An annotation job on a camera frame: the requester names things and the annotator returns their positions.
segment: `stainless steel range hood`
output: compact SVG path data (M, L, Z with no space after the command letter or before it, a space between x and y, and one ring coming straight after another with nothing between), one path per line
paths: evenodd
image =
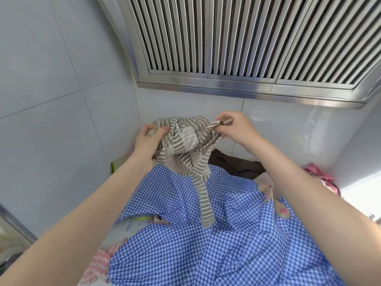
M381 0L98 0L139 87L334 107L381 91Z

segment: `pink fabric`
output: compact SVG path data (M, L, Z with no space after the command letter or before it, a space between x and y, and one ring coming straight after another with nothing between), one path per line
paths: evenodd
M127 238L124 239L121 244L99 249L95 253L93 260L90 262L90 265L87 267L79 283L81 285L90 285L98 279L108 283L109 279L107 277L107 273L109 271L111 257L121 247L121 245L126 243L126 241Z
M316 177L320 178L326 187L330 188L336 195L341 196L339 188L333 183L335 179L331 177L329 173L323 173L314 163L307 165L304 170L307 173L313 174Z

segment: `woman's right hand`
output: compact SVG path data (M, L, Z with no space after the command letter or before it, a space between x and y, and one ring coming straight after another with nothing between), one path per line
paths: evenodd
M220 125L216 128L216 132L222 133L246 149L250 143L260 138L260 135L255 131L250 120L242 112L224 111L215 118L215 120L228 119L232 119L233 121L228 123L228 125Z

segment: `fabric strap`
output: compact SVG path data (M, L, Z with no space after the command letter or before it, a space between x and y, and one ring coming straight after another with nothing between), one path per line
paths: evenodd
M180 118L169 117L153 122L157 127L169 126L166 134L154 155L154 159L161 165L174 172L192 178L192 182L200 200L201 223L204 228L209 228L215 222L212 207L205 182L210 175L208 160L217 141L222 139L222 134L217 134L213 129L222 121L209 123L202 116ZM157 129L148 132L148 136L155 134Z

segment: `checkered shirt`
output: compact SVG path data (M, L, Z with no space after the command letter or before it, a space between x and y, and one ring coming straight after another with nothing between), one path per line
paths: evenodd
M251 180L210 165L206 183L216 222L204 229L190 177L156 166L140 183L118 220L159 214L112 257L114 285L344 285L308 236L288 203L291 218Z

